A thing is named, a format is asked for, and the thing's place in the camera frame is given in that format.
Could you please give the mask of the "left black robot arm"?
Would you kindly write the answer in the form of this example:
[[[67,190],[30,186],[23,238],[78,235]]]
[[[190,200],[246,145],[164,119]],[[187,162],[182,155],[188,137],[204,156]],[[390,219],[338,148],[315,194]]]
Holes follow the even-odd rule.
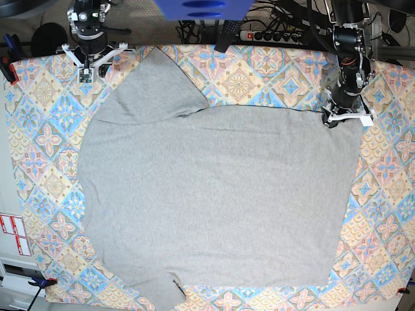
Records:
[[[362,97],[363,89],[375,76],[364,35],[369,9],[358,1],[331,1],[327,6],[333,24],[333,44],[340,70],[337,81],[326,88],[327,101],[322,107],[322,122],[328,128],[358,119],[364,127],[374,125],[377,117]]]

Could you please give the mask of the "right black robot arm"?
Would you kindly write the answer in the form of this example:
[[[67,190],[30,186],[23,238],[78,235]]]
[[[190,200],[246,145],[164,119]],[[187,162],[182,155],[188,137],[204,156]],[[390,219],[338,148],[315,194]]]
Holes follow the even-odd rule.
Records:
[[[116,43],[108,40],[109,34],[130,35],[130,29],[115,29],[104,25],[110,9],[121,3],[75,0],[69,5],[69,34],[76,45],[64,43],[56,51],[65,53],[75,64],[78,83],[92,84],[98,77],[104,78],[117,55],[133,51],[125,42]]]

